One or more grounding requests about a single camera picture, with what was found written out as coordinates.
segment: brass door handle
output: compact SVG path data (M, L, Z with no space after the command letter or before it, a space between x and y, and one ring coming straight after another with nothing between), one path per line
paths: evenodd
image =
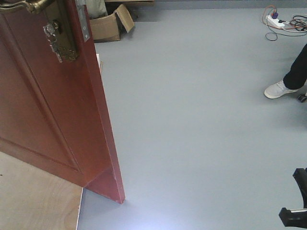
M18 2L8 2L0 0L0 13L10 13L26 8L32 14L43 11L55 0L22 0Z

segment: door panel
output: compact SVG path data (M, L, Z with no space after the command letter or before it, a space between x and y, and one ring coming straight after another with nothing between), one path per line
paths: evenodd
M122 203L123 186L92 39L65 1L79 57L59 63L44 14L0 17L0 150Z

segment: white power strip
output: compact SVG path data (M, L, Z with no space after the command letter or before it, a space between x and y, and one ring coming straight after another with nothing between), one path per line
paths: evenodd
M268 25L274 26L277 29L284 28L284 24L283 23L279 23L279 19L278 18L273 19L270 15L267 16L267 22L268 22Z

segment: vinyl floor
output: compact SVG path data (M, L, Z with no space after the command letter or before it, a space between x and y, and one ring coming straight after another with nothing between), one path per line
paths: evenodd
M307 89L263 91L307 36L268 41L262 13L141 11L121 41L96 44L126 201L85 190L78 230L282 230L281 208L303 207Z

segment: shoe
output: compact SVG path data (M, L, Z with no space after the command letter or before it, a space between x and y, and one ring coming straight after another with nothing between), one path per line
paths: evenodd
M291 92L297 92L298 90L290 90L288 89L284 83L283 80L281 80L278 83L275 83L273 85L270 85L268 88L266 88L266 90L264 91L264 95L267 98L270 99L275 99L275 98L279 98L287 93L291 93Z

